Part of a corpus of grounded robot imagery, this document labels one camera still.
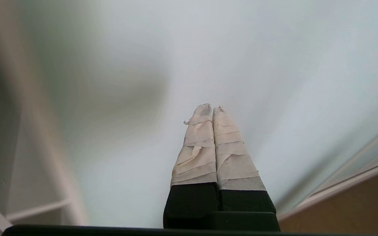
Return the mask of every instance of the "wooden surface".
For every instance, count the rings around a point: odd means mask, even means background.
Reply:
[[[297,233],[378,234],[378,176],[280,222]]]

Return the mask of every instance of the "white wall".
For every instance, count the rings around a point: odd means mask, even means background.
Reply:
[[[279,213],[378,135],[378,1],[17,3],[93,225],[162,227],[201,103]]]

